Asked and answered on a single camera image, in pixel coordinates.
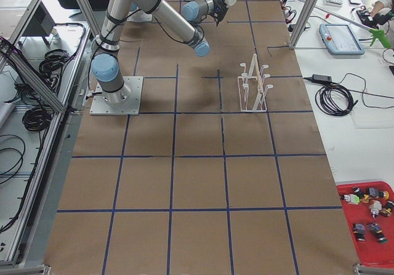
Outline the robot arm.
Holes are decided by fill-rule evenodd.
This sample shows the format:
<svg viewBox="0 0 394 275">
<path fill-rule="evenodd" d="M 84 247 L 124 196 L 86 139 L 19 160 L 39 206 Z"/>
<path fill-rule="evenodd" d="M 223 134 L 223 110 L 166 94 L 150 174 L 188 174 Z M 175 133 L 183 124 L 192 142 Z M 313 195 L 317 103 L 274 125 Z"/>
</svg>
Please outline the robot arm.
<svg viewBox="0 0 394 275">
<path fill-rule="evenodd" d="M 210 47 L 199 24 L 208 15 L 220 23 L 236 1 L 195 0 L 177 12 L 166 0 L 110 0 L 101 32 L 92 46 L 90 63 L 90 70 L 102 89 L 104 101 L 114 105 L 131 95 L 121 74 L 118 51 L 123 26 L 133 14 L 133 5 L 137 7 L 137 12 L 144 12 L 160 24 L 165 24 L 178 37 L 177 42 L 188 45 L 197 56 L 204 57 Z"/>
</svg>

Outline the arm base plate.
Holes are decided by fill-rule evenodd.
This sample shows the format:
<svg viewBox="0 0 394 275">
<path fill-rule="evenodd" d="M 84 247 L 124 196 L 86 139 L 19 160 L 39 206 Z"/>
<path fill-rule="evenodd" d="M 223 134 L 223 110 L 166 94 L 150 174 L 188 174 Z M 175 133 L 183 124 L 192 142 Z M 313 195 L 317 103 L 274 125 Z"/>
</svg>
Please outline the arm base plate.
<svg viewBox="0 0 394 275">
<path fill-rule="evenodd" d="M 92 116 L 137 116 L 140 111 L 140 102 L 143 89 L 143 76 L 124 76 L 124 85 L 118 92 L 108 93 L 102 90 L 97 83 L 96 92 L 90 106 Z"/>
</svg>

